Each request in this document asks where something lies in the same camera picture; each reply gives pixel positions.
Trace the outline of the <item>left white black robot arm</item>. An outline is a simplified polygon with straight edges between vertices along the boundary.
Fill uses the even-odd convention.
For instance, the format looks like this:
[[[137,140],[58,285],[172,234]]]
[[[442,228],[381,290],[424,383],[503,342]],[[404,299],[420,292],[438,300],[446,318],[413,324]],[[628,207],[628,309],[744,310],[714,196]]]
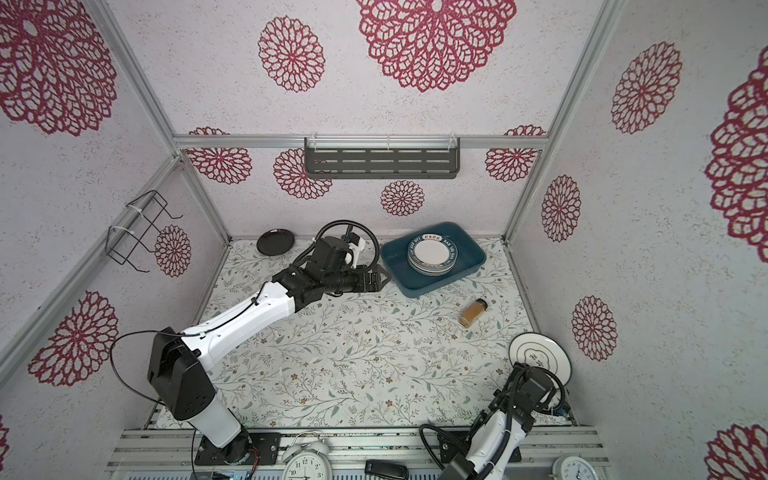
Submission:
[[[370,233],[316,237],[247,299],[182,332],[157,332],[148,382],[175,420],[192,425],[218,449],[238,448],[245,428],[218,398],[209,373],[241,344],[325,295],[381,291],[389,276],[380,255],[380,243]]]

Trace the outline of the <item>white plate gold outline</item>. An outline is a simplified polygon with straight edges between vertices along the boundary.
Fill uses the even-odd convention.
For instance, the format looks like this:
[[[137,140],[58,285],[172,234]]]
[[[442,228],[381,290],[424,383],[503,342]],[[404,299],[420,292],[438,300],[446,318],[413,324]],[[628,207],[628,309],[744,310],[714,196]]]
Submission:
[[[572,378],[572,362],[566,351],[553,339],[537,332],[516,335],[508,347],[512,364],[522,363],[544,368],[557,376],[563,385]]]

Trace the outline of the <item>green rim plate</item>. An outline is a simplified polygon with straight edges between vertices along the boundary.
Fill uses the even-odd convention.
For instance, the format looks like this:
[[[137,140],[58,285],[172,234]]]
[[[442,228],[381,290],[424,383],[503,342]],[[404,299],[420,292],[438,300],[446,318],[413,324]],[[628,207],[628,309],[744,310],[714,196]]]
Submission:
[[[407,247],[409,265],[426,276],[447,274],[456,265],[459,250],[446,236],[425,233],[414,237]]]

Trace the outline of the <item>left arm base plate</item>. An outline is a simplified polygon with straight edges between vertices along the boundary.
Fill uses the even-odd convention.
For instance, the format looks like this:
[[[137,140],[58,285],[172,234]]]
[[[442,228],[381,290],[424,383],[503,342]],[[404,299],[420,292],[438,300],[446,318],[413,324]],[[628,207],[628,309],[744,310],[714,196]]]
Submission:
[[[195,450],[195,466],[274,465],[277,462],[281,435],[241,431],[232,442],[216,447],[203,437]]]

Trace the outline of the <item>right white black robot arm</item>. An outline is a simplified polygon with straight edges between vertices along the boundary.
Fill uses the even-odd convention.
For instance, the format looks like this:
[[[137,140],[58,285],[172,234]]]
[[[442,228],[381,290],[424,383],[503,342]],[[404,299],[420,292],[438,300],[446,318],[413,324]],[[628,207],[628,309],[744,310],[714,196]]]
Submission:
[[[550,408],[563,395],[561,380],[538,366],[516,363],[504,386],[494,393],[488,411],[469,431],[467,449],[442,468],[442,479],[501,479],[513,453],[533,429],[533,414]]]

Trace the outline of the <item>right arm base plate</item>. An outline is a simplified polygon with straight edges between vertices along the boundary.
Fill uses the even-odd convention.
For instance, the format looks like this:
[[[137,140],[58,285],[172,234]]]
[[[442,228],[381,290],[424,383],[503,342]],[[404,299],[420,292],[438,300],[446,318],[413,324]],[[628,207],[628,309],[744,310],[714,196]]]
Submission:
[[[458,443],[450,440],[445,434],[438,433],[437,441],[439,444],[439,460],[447,466],[455,455],[460,451]],[[516,447],[509,459],[510,464],[517,464],[522,461],[522,454],[519,447]]]

